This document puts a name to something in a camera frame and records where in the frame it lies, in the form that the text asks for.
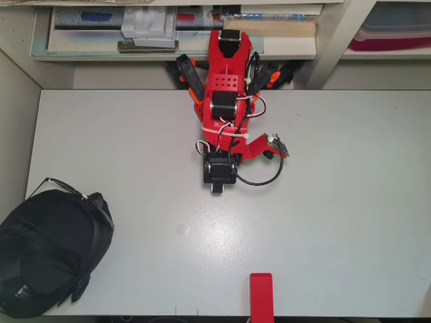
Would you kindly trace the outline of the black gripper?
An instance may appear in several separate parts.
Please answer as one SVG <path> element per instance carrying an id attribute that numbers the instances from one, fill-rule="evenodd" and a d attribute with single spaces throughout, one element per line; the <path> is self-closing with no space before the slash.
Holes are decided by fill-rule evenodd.
<path id="1" fill-rule="evenodd" d="M 213 194 L 222 194 L 225 184 L 236 183 L 236 175 L 232 171 L 232 167 L 237 171 L 241 161 L 241 154 L 228 156 L 228 152 L 223 150 L 219 150 L 217 153 L 205 153 L 203 156 L 203 182 L 211 184 Z"/>

